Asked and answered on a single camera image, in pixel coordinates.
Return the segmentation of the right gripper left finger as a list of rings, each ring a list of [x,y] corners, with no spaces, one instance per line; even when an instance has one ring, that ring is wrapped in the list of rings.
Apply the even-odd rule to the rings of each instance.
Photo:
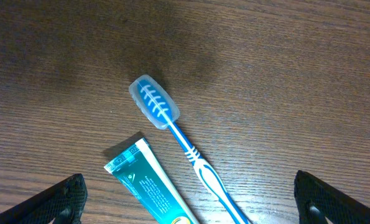
[[[74,174],[0,213],[0,223],[81,224],[88,191],[82,174]]]

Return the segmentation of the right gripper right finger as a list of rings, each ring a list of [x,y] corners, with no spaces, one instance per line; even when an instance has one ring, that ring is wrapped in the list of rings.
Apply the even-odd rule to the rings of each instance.
[[[299,223],[370,223],[370,208],[314,175],[299,170],[294,180]]]

